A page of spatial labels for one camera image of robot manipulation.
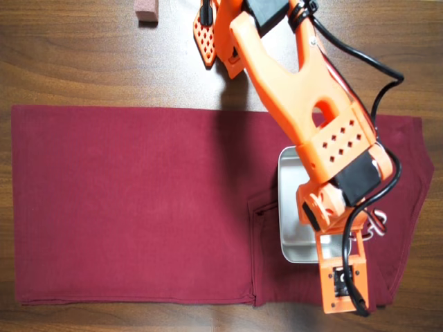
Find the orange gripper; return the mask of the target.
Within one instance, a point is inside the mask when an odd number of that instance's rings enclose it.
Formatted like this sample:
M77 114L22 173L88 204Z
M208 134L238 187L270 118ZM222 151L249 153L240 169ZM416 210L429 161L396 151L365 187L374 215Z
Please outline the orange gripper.
M307 182L296 192L299 220L320 234L343 233L356 206L348 206L343 190L330 182Z

